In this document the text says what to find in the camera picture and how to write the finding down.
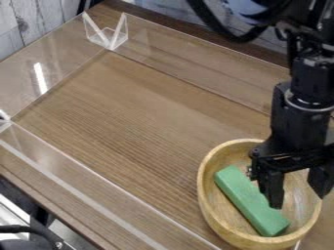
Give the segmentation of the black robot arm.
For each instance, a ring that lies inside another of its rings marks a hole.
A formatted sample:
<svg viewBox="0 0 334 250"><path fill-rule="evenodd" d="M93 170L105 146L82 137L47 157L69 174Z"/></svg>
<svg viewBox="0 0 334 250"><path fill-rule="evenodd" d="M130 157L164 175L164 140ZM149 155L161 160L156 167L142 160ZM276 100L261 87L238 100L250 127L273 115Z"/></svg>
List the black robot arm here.
<svg viewBox="0 0 334 250"><path fill-rule="evenodd" d="M270 136L250 151L250 179L269 205L285 200L285 175L308 170L319 197L334 188L334 0L281 0L261 17L287 33L292 80L276 85Z"/></svg>

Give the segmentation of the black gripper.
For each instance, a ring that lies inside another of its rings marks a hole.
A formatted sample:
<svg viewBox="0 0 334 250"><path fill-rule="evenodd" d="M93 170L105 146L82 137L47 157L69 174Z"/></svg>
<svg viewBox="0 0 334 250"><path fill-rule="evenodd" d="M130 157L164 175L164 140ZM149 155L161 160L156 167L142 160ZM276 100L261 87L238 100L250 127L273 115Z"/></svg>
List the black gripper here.
<svg viewBox="0 0 334 250"><path fill-rule="evenodd" d="M260 191L274 209L284 206L287 173L311 168L308 183L320 198L334 188L334 161L324 164L329 160L331 112L329 104L299 99L291 83L274 87L272 133L250 151L250 179L258 180Z"/></svg>

